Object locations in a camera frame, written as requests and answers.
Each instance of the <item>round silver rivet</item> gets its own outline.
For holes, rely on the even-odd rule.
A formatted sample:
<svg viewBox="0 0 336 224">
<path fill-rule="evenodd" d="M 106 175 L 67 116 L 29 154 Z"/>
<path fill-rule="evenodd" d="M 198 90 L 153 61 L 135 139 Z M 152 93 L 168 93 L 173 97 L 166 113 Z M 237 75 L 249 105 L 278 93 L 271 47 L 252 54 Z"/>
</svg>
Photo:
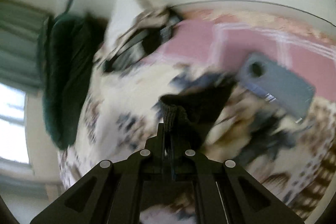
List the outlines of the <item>round silver rivet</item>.
<svg viewBox="0 0 336 224">
<path fill-rule="evenodd" d="M 149 156 L 151 152 L 148 149 L 143 149 L 140 151 L 141 156 Z"/>
<path fill-rule="evenodd" d="M 195 156 L 196 152 L 192 149 L 188 149 L 185 151 L 185 154 L 189 157 Z"/>
<path fill-rule="evenodd" d="M 111 163 L 108 160 L 103 160 L 100 162 L 99 165 L 101 168 L 107 168 L 107 167 L 110 167 Z"/>
<path fill-rule="evenodd" d="M 229 168 L 233 168 L 233 167 L 236 166 L 236 163 L 235 163 L 233 160 L 227 160 L 227 161 L 225 162 L 225 166 L 226 166 L 226 167 L 229 167 Z"/>
</svg>

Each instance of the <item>green curtain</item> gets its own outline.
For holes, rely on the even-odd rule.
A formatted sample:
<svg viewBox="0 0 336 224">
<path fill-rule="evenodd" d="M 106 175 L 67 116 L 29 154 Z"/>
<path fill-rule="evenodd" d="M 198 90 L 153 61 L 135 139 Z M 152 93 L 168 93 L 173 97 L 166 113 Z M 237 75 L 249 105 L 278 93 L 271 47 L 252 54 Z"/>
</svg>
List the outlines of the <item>green curtain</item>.
<svg viewBox="0 0 336 224">
<path fill-rule="evenodd" d="M 46 12 L 0 0 L 0 83 L 28 93 L 41 88 L 37 41 L 48 19 Z"/>
</svg>

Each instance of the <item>patterned bedding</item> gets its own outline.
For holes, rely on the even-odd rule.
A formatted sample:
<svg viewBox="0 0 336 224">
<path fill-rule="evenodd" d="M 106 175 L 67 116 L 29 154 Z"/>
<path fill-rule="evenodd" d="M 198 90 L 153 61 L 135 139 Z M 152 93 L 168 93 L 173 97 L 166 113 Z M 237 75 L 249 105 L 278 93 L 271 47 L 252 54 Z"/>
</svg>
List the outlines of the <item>patterned bedding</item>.
<svg viewBox="0 0 336 224">
<path fill-rule="evenodd" d="M 297 125 L 285 115 L 261 143 L 252 146 L 256 156 L 246 158 L 244 147 L 256 143 L 251 128 L 258 128 L 272 114 L 280 117 L 283 110 L 274 111 L 264 100 L 237 86 L 210 130 L 202 152 L 217 161 L 235 158 L 307 219 L 336 170 L 334 42 L 300 22 L 255 12 L 195 10 L 185 13 L 185 18 L 174 37 L 153 54 L 123 72 L 106 75 L 101 66 L 108 55 L 106 49 L 110 52 L 117 46 L 108 31 L 103 47 L 95 55 L 76 142 L 59 152 L 65 188 L 99 161 L 124 160 L 142 149 L 161 121 L 157 104 L 161 95 L 201 90 L 226 71 L 237 71 L 250 52 L 258 51 L 315 85 L 316 96 L 306 120 Z M 118 17 L 114 15 L 109 30 L 116 22 Z M 121 32 L 122 28 L 114 25 L 114 29 Z M 155 223 L 146 214 L 169 212 L 179 223 L 195 223 L 192 204 L 192 198 L 179 194 L 170 205 L 146 208 L 140 218 L 144 224 Z"/>
</svg>

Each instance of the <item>phone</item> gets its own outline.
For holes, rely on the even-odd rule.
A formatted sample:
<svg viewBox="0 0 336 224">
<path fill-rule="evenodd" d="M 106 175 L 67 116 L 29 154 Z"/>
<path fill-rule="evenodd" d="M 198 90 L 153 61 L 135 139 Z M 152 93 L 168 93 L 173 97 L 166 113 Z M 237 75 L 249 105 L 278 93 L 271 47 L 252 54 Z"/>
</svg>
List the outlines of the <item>phone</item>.
<svg viewBox="0 0 336 224">
<path fill-rule="evenodd" d="M 283 107 L 297 123 L 307 116 L 315 94 L 313 85 L 259 52 L 248 56 L 237 79 L 257 96 Z"/>
</svg>

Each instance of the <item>bright window pane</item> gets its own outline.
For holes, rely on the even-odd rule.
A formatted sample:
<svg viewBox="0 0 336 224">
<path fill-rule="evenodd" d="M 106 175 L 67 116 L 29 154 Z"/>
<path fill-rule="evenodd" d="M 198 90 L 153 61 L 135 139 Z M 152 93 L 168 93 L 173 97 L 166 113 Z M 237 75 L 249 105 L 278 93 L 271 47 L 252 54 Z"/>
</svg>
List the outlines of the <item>bright window pane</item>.
<svg viewBox="0 0 336 224">
<path fill-rule="evenodd" d="M 0 157 L 29 163 L 24 126 L 0 119 Z"/>
<path fill-rule="evenodd" d="M 0 84 L 0 118 L 8 117 L 23 122 L 25 93 Z"/>
</svg>

